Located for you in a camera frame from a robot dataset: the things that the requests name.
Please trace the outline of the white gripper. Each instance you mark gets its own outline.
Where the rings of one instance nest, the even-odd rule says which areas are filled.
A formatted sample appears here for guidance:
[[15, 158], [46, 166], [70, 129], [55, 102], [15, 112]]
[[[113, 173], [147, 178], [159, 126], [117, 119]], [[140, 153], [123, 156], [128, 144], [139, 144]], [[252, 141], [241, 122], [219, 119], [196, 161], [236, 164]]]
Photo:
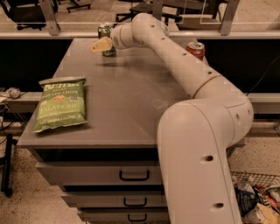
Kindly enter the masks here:
[[116, 49], [144, 47], [143, 44], [134, 39], [131, 24], [119, 24], [111, 31], [110, 38], [102, 37], [98, 39], [89, 46], [89, 50], [92, 53], [105, 52], [109, 51], [113, 46]]

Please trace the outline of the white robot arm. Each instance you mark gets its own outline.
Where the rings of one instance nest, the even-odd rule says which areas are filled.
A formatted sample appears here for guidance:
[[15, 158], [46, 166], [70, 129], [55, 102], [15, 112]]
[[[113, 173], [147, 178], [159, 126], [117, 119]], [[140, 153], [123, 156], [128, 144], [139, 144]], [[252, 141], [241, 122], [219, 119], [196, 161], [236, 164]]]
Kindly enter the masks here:
[[188, 98], [170, 106], [157, 128], [157, 149], [171, 224], [242, 224], [226, 150], [253, 122], [249, 98], [168, 36], [166, 26], [140, 13], [89, 48], [150, 48]]

